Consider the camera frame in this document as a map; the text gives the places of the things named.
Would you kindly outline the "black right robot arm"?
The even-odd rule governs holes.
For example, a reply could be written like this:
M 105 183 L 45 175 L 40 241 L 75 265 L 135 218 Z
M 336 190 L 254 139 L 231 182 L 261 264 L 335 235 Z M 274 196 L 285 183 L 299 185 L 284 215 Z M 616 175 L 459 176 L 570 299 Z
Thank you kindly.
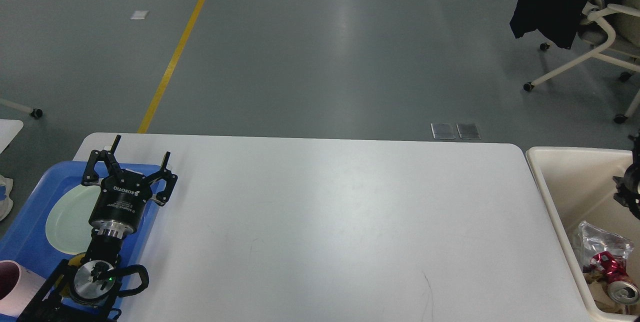
M 614 199 L 623 207 L 628 208 L 631 214 L 640 219 L 640 136 L 629 135 L 629 140 L 633 141 L 631 150 L 631 165 L 627 167 L 624 176 L 613 176 L 616 192 Z

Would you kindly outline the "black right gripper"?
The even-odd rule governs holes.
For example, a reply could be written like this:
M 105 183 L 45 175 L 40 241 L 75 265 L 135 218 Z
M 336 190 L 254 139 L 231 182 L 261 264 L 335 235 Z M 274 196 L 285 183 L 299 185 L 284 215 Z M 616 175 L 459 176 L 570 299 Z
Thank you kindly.
M 614 199 L 620 206 L 628 208 L 631 214 L 640 219 L 640 170 L 639 165 L 630 165 L 624 176 L 613 176 L 616 192 Z

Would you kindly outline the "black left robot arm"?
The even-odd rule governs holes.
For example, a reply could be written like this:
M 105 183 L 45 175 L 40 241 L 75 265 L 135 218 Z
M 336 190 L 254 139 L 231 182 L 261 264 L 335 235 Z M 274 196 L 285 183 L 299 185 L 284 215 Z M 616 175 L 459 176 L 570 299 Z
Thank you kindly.
M 149 175 L 121 167 L 115 151 L 94 149 L 87 159 L 80 184 L 98 187 L 87 218 L 90 242 L 78 265 L 62 259 L 18 315 L 19 322 L 116 322 L 118 299 L 132 297 L 149 287 L 146 267 L 122 253 L 127 238 L 144 226 L 151 204 L 165 206 L 178 176 L 169 168 L 166 152 L 158 170 Z

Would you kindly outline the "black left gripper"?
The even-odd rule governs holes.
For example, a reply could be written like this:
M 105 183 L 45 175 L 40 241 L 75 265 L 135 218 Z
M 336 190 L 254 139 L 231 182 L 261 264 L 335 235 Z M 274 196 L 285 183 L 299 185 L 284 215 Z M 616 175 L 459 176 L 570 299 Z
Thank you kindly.
M 110 149 L 94 149 L 87 160 L 81 185 L 100 186 L 100 194 L 87 222 L 94 229 L 118 226 L 121 235 L 134 234 L 141 224 L 147 202 L 164 207 L 169 202 L 179 177 L 169 168 L 167 151 L 159 169 L 150 175 L 124 171 L 115 158 L 122 136 L 116 135 Z M 107 176 L 100 177 L 96 165 L 105 165 Z

